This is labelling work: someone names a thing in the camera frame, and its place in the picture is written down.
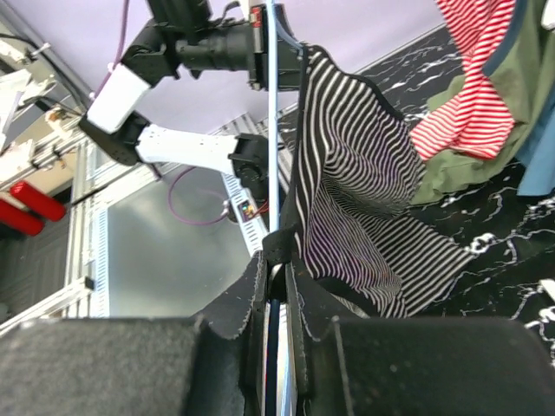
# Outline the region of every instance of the electronic component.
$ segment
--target electronic component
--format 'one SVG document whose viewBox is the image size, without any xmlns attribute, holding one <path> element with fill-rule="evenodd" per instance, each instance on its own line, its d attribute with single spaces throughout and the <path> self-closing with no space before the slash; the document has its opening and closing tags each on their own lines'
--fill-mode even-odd
<svg viewBox="0 0 555 416">
<path fill-rule="evenodd" d="M 238 205 L 238 211 L 241 213 L 241 218 L 244 223 L 252 220 L 257 216 L 257 210 L 249 201 L 244 201 Z"/>
</svg>

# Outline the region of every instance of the striped shirt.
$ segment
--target striped shirt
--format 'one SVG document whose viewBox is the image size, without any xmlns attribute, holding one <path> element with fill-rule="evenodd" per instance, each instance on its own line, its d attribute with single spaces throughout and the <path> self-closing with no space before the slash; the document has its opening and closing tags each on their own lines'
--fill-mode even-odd
<svg viewBox="0 0 555 416">
<path fill-rule="evenodd" d="M 313 278 L 340 279 L 381 316 L 413 315 L 472 256 L 408 213 L 424 165 L 402 114 L 324 49 L 305 53 L 285 203 L 301 258 Z"/>
<path fill-rule="evenodd" d="M 482 67 L 503 40 L 515 0 L 436 0 L 462 55 L 462 90 L 411 132 L 423 160 L 450 148 L 480 159 L 497 156 L 514 120 Z"/>
</svg>

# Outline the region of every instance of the blue cloth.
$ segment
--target blue cloth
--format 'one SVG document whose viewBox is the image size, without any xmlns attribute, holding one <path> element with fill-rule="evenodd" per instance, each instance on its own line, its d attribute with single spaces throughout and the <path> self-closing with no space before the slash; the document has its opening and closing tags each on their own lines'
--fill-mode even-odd
<svg viewBox="0 0 555 416">
<path fill-rule="evenodd" d="M 527 8 L 527 0 L 517 0 L 514 5 L 513 17 L 511 18 L 509 28 L 507 29 L 501 44 L 494 50 L 492 55 L 487 58 L 486 63 L 482 66 L 482 73 L 486 77 L 492 77 L 493 73 L 499 69 L 507 55 L 509 55 L 511 49 L 513 49 L 514 43 L 517 42 L 520 31 L 522 30 Z"/>
<path fill-rule="evenodd" d="M 517 195 L 542 197 L 555 189 L 555 87 L 517 159 L 526 166 Z"/>
</svg>

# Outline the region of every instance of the red cylinder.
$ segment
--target red cylinder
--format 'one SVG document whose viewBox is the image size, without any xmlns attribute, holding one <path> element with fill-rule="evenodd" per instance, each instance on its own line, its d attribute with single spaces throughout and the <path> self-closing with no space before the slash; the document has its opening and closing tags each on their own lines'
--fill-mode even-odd
<svg viewBox="0 0 555 416">
<path fill-rule="evenodd" d="M 62 204 L 24 180 L 13 185 L 10 188 L 10 194 L 50 221 L 60 221 L 66 215 L 66 208 Z"/>
<path fill-rule="evenodd" d="M 44 222 L 0 199 L 0 221 L 28 236 L 36 236 L 44 228 Z"/>
</svg>

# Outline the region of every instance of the red and white striped shirt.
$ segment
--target red and white striped shirt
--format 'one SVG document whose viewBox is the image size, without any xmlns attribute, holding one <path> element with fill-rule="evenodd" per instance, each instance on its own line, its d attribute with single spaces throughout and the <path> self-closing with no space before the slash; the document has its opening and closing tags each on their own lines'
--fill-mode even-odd
<svg viewBox="0 0 555 416">
<path fill-rule="evenodd" d="M 436 0 L 462 55 L 462 90 L 411 132 L 424 160 L 451 148 L 480 159 L 497 156 L 514 120 L 482 67 L 505 37 L 515 0 Z"/>
</svg>

